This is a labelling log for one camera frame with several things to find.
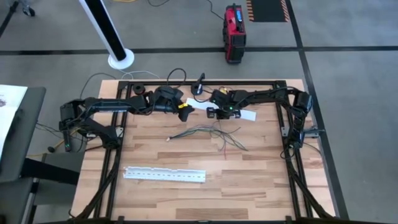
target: cable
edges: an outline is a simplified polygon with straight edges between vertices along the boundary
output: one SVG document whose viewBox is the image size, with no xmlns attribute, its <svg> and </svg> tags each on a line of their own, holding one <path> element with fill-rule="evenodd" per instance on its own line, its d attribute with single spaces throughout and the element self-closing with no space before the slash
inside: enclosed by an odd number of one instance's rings
<svg viewBox="0 0 398 224">
<path fill-rule="evenodd" d="M 79 147 L 79 149 L 76 152 L 80 152 L 82 147 L 83 147 L 83 136 L 81 137 L 80 147 Z"/>
<path fill-rule="evenodd" d="M 177 70 L 180 70 L 180 71 L 182 71 L 182 72 L 184 73 L 184 80 L 181 82 L 181 84 L 179 84 L 179 86 L 177 86 L 177 87 L 175 87 L 175 88 L 180 88 L 180 86 L 182 86 L 182 85 L 185 84 L 185 81 L 187 80 L 187 72 L 186 72 L 184 69 L 182 69 L 182 68 L 175 68 L 175 69 L 173 69 L 173 70 L 169 73 L 169 75 L 167 75 L 167 79 L 166 79 L 166 85 L 167 85 L 167 86 L 169 85 L 169 78 L 170 78 L 170 76 L 173 74 L 173 72 L 175 72 L 175 71 L 177 71 Z"/>
<path fill-rule="evenodd" d="M 221 16 L 219 16 L 217 13 L 215 13 L 213 11 L 213 3 L 210 0 L 206 0 L 210 3 L 210 12 L 213 13 L 214 15 L 216 15 L 217 17 L 219 17 L 220 19 L 224 20 L 224 18 L 222 18 Z"/>
<path fill-rule="evenodd" d="M 195 95 L 193 96 L 193 99 L 194 99 L 196 102 L 198 102 L 198 103 L 204 103 L 204 102 L 207 102 L 207 101 L 210 100 L 210 98 L 207 98 L 207 99 L 205 99 L 205 100 L 198 100 L 197 97 L 196 97 Z"/>
<path fill-rule="evenodd" d="M 123 71 L 123 70 L 120 70 L 120 69 L 119 69 L 119 71 L 124 73 L 124 75 L 121 77 L 121 79 L 123 79 L 123 78 L 124 78 L 126 75 L 130 75 L 130 76 L 131 76 L 131 79 L 134 79 L 134 77 L 133 77 L 133 75 L 132 75 L 132 74 L 135 74 L 135 73 L 148 73 L 148 74 L 151 74 L 151 75 L 153 75 L 153 76 L 156 76 L 158 79 L 160 79 L 160 77 L 159 77 L 158 75 L 156 75 L 156 74 L 153 74 L 152 72 L 149 72 L 149 71 L 134 71 L 134 72 L 125 72 L 125 71 Z"/>
<path fill-rule="evenodd" d="M 208 86 L 202 85 L 202 87 L 203 87 L 203 91 L 204 91 L 204 92 L 207 92 L 207 93 L 212 94 L 213 91 L 214 91 L 214 89 L 212 89 L 212 88 L 210 88 L 210 87 L 208 87 Z"/>
<path fill-rule="evenodd" d="M 279 156 L 282 158 L 282 159 L 285 159 L 285 160 L 291 160 L 293 157 L 294 157 L 294 155 L 295 155 L 295 153 L 294 153 L 294 150 L 293 150 L 293 153 L 290 153 L 290 150 L 291 150 L 292 148 L 285 148 L 284 150 L 282 150 L 282 152 L 279 154 Z"/>
<path fill-rule="evenodd" d="M 47 125 L 44 125 L 44 124 L 40 124 L 40 123 L 36 123 L 37 125 L 39 125 L 40 126 L 40 128 L 39 127 L 35 127 L 35 128 L 37 128 L 37 129 L 39 129 L 39 130 L 41 130 L 41 131 L 48 131 L 49 133 L 51 133 L 51 134 L 53 134 L 55 137 L 57 137 L 57 138 L 60 138 L 60 139 L 62 139 L 63 137 L 60 137 L 60 136 L 57 136 L 55 133 L 61 133 L 61 131 L 58 131 L 58 130 L 56 130 L 56 129 L 54 129 L 54 128 L 51 128 L 50 126 L 47 126 Z M 80 138 L 76 138 L 76 137 L 73 137 L 71 134 L 69 134 L 69 136 L 71 137 L 71 138 L 74 138 L 74 139 L 79 139 L 80 140 Z"/>
<path fill-rule="evenodd" d="M 217 122 L 219 122 L 220 128 L 217 128 L 215 126 L 215 123 L 217 123 Z M 239 148 L 241 150 L 248 151 L 243 146 L 243 144 L 232 135 L 232 133 L 234 133 L 237 130 L 239 130 L 240 127 L 235 129 L 234 131 L 226 132 L 226 131 L 223 131 L 221 129 L 220 121 L 216 121 L 215 123 L 213 123 L 212 125 L 204 125 L 204 124 L 196 125 L 196 126 L 194 126 L 192 128 L 188 128 L 187 130 L 183 131 L 180 134 L 176 134 L 174 136 L 168 137 L 167 141 L 170 141 L 171 139 L 175 139 L 175 138 L 183 138 L 185 136 L 189 136 L 189 135 L 195 134 L 197 131 L 204 131 L 204 132 L 209 132 L 209 134 L 210 134 L 210 136 L 212 138 L 221 138 L 224 141 L 223 146 L 218 149 L 220 152 L 226 150 L 226 145 L 227 144 L 230 144 L 232 146 L 236 146 L 237 148 Z"/>
<path fill-rule="evenodd" d="M 99 148 L 101 148 L 101 147 L 102 147 L 102 145 L 100 145 L 100 146 L 95 146 L 95 147 L 91 147 L 91 148 L 86 149 L 85 152 L 86 152 L 86 151 L 90 151 L 90 150 L 94 150 L 94 149 L 99 149 Z"/>
<path fill-rule="evenodd" d="M 163 3 L 160 3 L 160 4 L 158 4 L 158 5 L 154 5 L 154 4 L 152 4 L 152 3 L 150 2 L 150 0 L 148 0 L 148 3 L 149 3 L 150 6 L 159 7 L 159 6 L 163 6 L 164 4 L 168 3 L 169 1 L 170 1 L 170 0 L 166 0 L 166 1 L 164 1 Z"/>
<path fill-rule="evenodd" d="M 308 143 L 306 143 L 306 142 L 303 142 L 303 144 L 304 144 L 304 145 L 310 146 L 311 148 L 313 148 L 313 149 L 315 149 L 317 152 L 319 152 L 319 154 L 322 154 L 322 153 L 321 153 L 321 150 L 319 150 L 319 148 L 317 148 L 317 147 L 315 147 L 315 146 L 313 146 L 313 145 L 311 145 L 311 144 L 308 144 Z"/>
<path fill-rule="evenodd" d="M 85 85 L 84 85 L 83 88 L 81 89 L 79 99 L 81 99 L 81 96 L 83 96 L 83 92 L 84 92 L 84 90 L 85 90 L 85 88 L 86 88 L 88 82 L 89 82 L 94 76 L 97 76 L 97 75 L 106 75 L 106 76 L 108 76 L 108 77 L 113 78 L 114 80 L 117 79 L 117 78 L 114 77 L 113 75 L 110 75 L 110 74 L 107 74 L 107 73 L 104 73 L 104 72 L 98 72 L 98 73 L 92 74 L 92 75 L 87 79 Z"/>
<path fill-rule="evenodd" d="M 72 218 L 76 218 L 74 215 L 72 215 L 72 214 L 70 213 L 71 210 L 72 210 L 72 209 L 69 209 L 69 211 L 68 211 L 69 216 L 72 217 Z"/>
</svg>

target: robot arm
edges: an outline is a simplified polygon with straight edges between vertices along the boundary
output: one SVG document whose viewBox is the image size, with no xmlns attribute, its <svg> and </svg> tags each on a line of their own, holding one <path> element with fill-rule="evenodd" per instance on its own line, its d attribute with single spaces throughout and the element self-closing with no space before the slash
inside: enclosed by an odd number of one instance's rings
<svg viewBox="0 0 398 224">
<path fill-rule="evenodd" d="M 169 86 L 160 86 L 155 92 L 149 91 L 128 99 L 97 99 L 73 100 L 61 106 L 59 130 L 67 131 L 78 128 L 78 132 L 87 137 L 88 134 L 99 136 L 103 147 L 116 149 L 120 144 L 120 136 L 115 127 L 103 126 L 90 117 L 97 112 L 129 112 L 132 114 L 149 115 L 153 111 L 178 114 L 181 121 L 187 121 L 194 109 L 181 101 L 183 93 Z"/>
<path fill-rule="evenodd" d="M 289 95 L 294 95 L 293 105 L 290 104 Z M 312 97 L 296 88 L 279 88 L 275 90 L 253 91 L 233 90 L 226 93 L 215 90 L 210 97 L 210 102 L 216 104 L 218 109 L 207 108 L 209 118 L 229 119 L 240 118 L 240 110 L 248 105 L 258 103 L 280 103 L 286 111 L 294 116 L 294 121 L 286 138 L 286 145 L 300 148 L 304 140 L 304 123 L 312 107 Z"/>
</svg>

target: white paper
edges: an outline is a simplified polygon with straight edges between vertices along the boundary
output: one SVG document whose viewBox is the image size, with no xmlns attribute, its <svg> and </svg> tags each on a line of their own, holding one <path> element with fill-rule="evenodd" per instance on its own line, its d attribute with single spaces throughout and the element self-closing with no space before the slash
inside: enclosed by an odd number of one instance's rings
<svg viewBox="0 0 398 224">
<path fill-rule="evenodd" d="M 210 103 L 210 102 L 199 103 L 195 99 L 192 99 L 192 98 L 187 98 L 187 104 L 191 105 L 193 108 L 200 109 L 200 110 L 205 110 L 205 109 L 207 109 L 207 107 L 212 107 L 214 109 L 218 109 L 218 106 L 215 105 L 214 103 Z M 255 121 L 256 114 L 257 113 L 254 111 L 241 110 L 241 118 L 240 119 Z"/>
<path fill-rule="evenodd" d="M 7 133 L 26 89 L 24 86 L 0 85 L 0 158 Z"/>
</svg>

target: gray floor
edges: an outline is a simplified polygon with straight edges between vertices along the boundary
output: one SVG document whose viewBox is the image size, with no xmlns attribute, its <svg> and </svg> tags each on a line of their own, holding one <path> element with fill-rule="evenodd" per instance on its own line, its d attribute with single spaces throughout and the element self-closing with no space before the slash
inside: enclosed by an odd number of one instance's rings
<svg viewBox="0 0 398 224">
<path fill-rule="evenodd" d="M 222 13 L 233 1 L 213 2 L 214 10 Z M 107 1 L 106 5 L 126 47 L 222 45 L 221 22 L 209 12 L 205 0 L 171 0 L 160 8 L 148 6 L 145 0 Z M 104 48 L 78 1 L 36 0 L 32 7 L 35 18 L 26 17 L 20 8 L 14 14 L 0 38 L 0 50 Z M 304 46 L 398 44 L 398 1 L 294 0 L 293 7 Z M 6 14 L 0 7 L 0 19 Z M 295 46 L 289 23 L 247 22 L 247 27 L 250 46 Z M 307 57 L 350 218 L 398 223 L 394 139 L 398 52 L 312 52 Z M 109 68 L 106 58 L 0 56 L 0 82 L 46 87 L 39 121 L 56 127 L 58 107 L 77 98 L 91 74 L 121 77 L 121 72 Z M 303 78 L 299 55 L 294 52 L 246 53 L 238 66 L 227 65 L 221 53 L 137 54 L 129 70 L 148 70 L 164 78 L 175 67 L 183 67 L 191 78 L 201 72 L 209 78 Z M 84 96 L 98 94 L 103 78 L 94 78 Z M 45 152 L 57 141 L 49 133 L 36 131 L 29 154 Z M 41 207 L 35 221 L 64 220 L 69 208 L 66 202 Z"/>
</svg>

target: wooden table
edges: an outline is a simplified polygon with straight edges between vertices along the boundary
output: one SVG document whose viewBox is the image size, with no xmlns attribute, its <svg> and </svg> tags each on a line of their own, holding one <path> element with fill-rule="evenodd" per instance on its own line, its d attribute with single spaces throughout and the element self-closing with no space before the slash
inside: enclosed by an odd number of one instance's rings
<svg viewBox="0 0 398 224">
<path fill-rule="evenodd" d="M 288 86 L 303 90 L 301 80 L 286 80 Z M 114 98 L 118 81 L 102 82 L 100 98 Z M 146 86 L 154 90 L 156 86 Z M 267 90 L 270 86 L 226 86 L 235 90 Z M 191 98 L 189 86 L 182 86 L 183 98 Z M 208 98 L 205 93 L 198 99 Z M 127 116 L 121 164 L 112 220 L 284 220 L 294 217 L 285 161 L 280 158 L 282 140 L 274 103 L 245 108 L 257 112 L 257 120 L 222 120 L 225 131 L 234 133 L 248 152 L 229 146 L 226 158 L 218 152 L 221 139 L 208 133 L 165 140 L 197 124 L 212 124 L 204 110 L 195 110 L 186 123 L 177 115 L 152 113 L 150 116 Z M 95 119 L 109 125 L 111 113 L 96 114 Z M 307 126 L 312 125 L 311 116 Z M 316 139 L 306 139 L 318 147 Z M 100 144 L 90 141 L 87 147 Z M 320 153 L 304 145 L 301 150 L 308 188 L 324 209 L 334 215 L 328 182 Z M 83 161 L 72 214 L 78 215 L 98 189 L 104 149 L 88 151 Z M 204 184 L 156 180 L 123 179 L 123 167 L 164 167 L 169 169 L 206 170 Z M 302 214 L 303 198 L 299 192 Z M 101 217 L 105 214 L 108 193 L 104 195 Z"/>
</svg>

